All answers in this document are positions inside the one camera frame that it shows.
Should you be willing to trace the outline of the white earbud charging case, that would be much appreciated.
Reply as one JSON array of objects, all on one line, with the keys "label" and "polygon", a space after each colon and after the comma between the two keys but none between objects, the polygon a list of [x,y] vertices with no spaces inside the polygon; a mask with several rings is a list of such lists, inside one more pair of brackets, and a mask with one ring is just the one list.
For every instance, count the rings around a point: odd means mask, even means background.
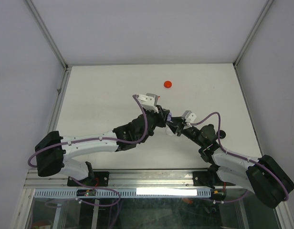
[{"label": "white earbud charging case", "polygon": [[175,134],[173,133],[173,131],[170,129],[170,128],[167,128],[166,129],[166,134],[168,135],[168,136],[174,136]]}]

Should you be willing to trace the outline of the orange earbud charging case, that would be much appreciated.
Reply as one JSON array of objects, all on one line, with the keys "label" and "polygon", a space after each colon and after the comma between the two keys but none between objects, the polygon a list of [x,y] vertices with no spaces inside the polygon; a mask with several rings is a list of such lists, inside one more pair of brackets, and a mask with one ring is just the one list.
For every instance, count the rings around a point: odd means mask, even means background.
[{"label": "orange earbud charging case", "polygon": [[164,82],[164,87],[165,88],[171,88],[172,87],[172,82],[171,81],[165,81]]}]

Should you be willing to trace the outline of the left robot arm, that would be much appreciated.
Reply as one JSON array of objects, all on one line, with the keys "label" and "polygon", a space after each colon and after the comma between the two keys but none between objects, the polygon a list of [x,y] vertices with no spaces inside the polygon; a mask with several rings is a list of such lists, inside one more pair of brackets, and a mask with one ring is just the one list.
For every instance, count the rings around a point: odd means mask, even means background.
[{"label": "left robot arm", "polygon": [[79,162],[77,156],[99,152],[119,152],[135,148],[154,134],[156,127],[164,128],[171,117],[169,110],[157,106],[158,111],[147,109],[126,125],[95,136],[66,137],[59,131],[48,133],[35,147],[38,176],[64,174],[83,185],[94,181],[90,162]]}]

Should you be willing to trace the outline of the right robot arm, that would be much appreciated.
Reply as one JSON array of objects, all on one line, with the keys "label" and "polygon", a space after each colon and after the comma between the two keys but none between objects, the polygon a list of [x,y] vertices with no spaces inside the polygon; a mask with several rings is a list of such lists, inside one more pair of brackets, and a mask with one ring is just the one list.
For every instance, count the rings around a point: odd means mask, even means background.
[{"label": "right robot arm", "polygon": [[194,124],[186,123],[183,117],[172,117],[167,125],[177,136],[184,135],[200,146],[201,158],[211,164],[210,183],[218,185],[223,181],[240,186],[254,193],[269,208],[287,201],[294,190],[293,181],[271,156],[251,158],[223,148],[220,132],[214,125],[198,129]]}]

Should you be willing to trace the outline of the purple earbud charging case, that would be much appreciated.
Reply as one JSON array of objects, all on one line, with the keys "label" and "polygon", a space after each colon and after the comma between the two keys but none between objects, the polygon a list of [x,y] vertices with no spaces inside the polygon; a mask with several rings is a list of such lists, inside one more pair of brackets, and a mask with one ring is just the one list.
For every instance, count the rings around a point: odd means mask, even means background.
[{"label": "purple earbud charging case", "polygon": [[172,120],[172,113],[170,112],[168,115],[167,115],[167,123],[170,123]]}]

